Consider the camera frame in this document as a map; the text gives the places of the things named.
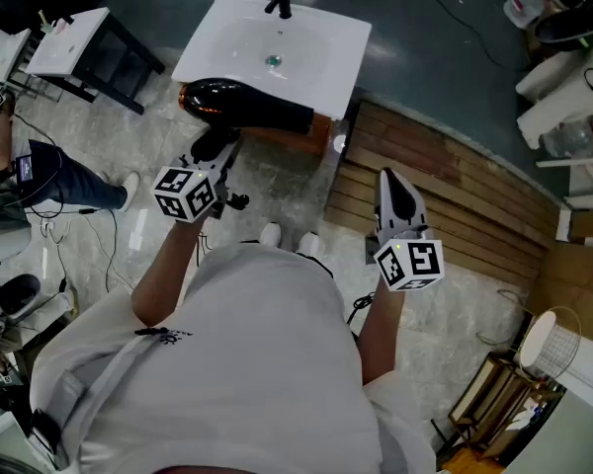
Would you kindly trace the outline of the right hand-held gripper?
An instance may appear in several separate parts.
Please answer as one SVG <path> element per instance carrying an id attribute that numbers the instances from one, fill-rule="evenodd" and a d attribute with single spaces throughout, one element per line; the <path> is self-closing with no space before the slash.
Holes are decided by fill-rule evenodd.
<path id="1" fill-rule="evenodd" d="M 400 222 L 366 237 L 367 264 L 378 267 L 389 291 L 419 291 L 444 277 L 442 241 L 427 224 L 424 199 L 389 167 L 379 173 L 375 214 L 378 227 Z"/>

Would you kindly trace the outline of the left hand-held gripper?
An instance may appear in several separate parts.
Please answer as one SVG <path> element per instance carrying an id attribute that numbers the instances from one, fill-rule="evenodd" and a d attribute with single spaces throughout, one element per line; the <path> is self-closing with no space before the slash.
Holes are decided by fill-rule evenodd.
<path id="1" fill-rule="evenodd" d="M 152 184 L 152 196 L 169 218 L 192 223 L 208 214 L 220 219 L 228 200 L 227 172 L 242 146 L 242 137 L 228 142 L 216 157 L 210 134 L 187 143 L 182 154 L 164 166 Z"/>

